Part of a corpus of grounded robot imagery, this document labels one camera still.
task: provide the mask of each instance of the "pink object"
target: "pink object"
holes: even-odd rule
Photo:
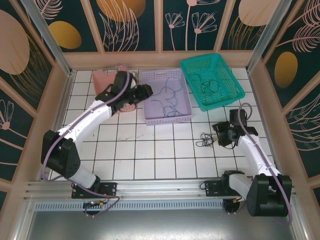
[[[126,69],[123,66],[120,66],[118,68],[118,71],[125,71],[125,70]],[[104,73],[102,69],[93,71],[92,77],[93,77],[93,86],[94,86],[95,95],[102,93],[110,84],[113,84],[115,82],[116,75],[117,75],[116,71],[112,71],[109,73]],[[131,112],[136,110],[136,108],[137,106],[135,104],[133,105],[127,104],[125,107],[121,108],[120,111],[118,111],[117,113]]]

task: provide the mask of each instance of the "purple basket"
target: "purple basket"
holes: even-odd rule
[[[143,71],[140,80],[153,90],[153,95],[143,101],[147,125],[190,121],[192,107],[187,82],[180,68]]]

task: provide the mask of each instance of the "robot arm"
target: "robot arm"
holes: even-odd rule
[[[103,105],[93,110],[116,96],[123,89],[126,78],[127,72],[119,71],[115,77],[114,84],[109,85],[100,93],[92,105],[76,120],[57,132],[49,130],[45,133],[42,144],[42,164],[53,143],[68,132],[54,147],[48,158],[47,166],[64,178],[70,179],[86,189],[90,189],[92,192],[99,193],[101,188],[100,178],[81,165],[78,148],[88,134],[123,108],[125,104],[137,104],[153,94],[149,85],[137,85],[135,77],[130,73],[130,83],[123,95],[109,105]],[[70,130],[70,127],[80,119],[82,120]]]
[[[240,148],[255,176],[251,181],[241,171],[225,171],[221,178],[222,186],[226,190],[232,189],[238,192],[246,200],[248,212],[252,216],[285,217],[288,209],[271,171],[279,180],[289,200],[292,181],[289,176],[281,175],[262,150],[256,129],[247,126],[245,110],[240,110],[240,119],[255,143],[240,126],[237,113],[238,110],[230,110],[230,122],[220,122],[212,127],[218,137],[219,145],[225,147],[234,143]]]

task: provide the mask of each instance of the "white tile floor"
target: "white tile floor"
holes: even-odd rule
[[[140,71],[131,70],[137,76]],[[252,176],[255,173],[238,147],[226,149],[217,142],[213,148],[196,145],[201,133],[213,133],[212,124],[228,120],[229,110],[248,102],[254,106],[248,125],[256,128],[263,149],[273,159],[246,70],[233,68],[232,72],[246,92],[240,101],[201,111],[189,88],[191,122],[156,126],[145,124],[143,104],[139,104],[137,110],[114,115],[97,126],[78,150],[81,164],[104,181],[210,178],[237,169]],[[95,100],[91,76],[92,71],[77,72],[63,125]]]

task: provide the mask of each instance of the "teal basket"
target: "teal basket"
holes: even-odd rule
[[[217,53],[183,60],[180,67],[202,111],[245,97],[245,91]]]

